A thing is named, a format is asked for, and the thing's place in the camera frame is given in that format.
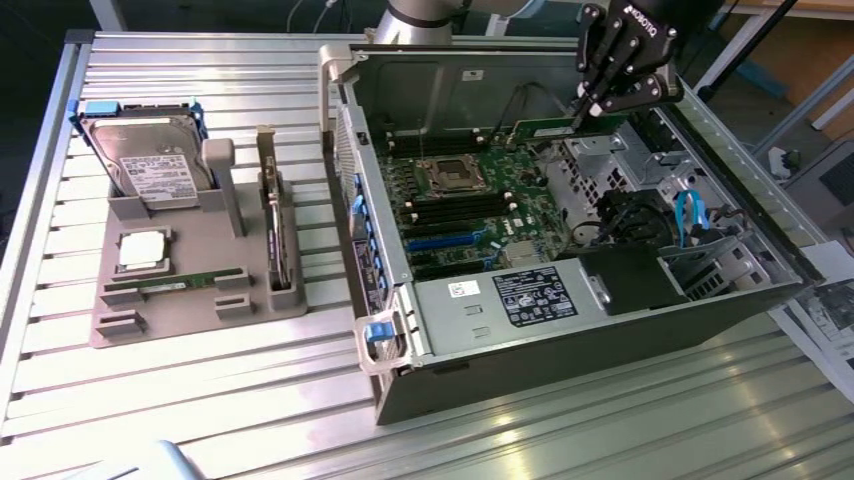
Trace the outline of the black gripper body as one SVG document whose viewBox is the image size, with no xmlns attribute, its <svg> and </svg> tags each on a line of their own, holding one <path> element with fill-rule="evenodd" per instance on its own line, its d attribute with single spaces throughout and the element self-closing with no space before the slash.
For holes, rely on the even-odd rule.
<svg viewBox="0 0 854 480">
<path fill-rule="evenodd" d="M 672 57 L 680 20 L 677 1 L 611 1 L 597 59 L 624 74 L 652 72 Z"/>
</svg>

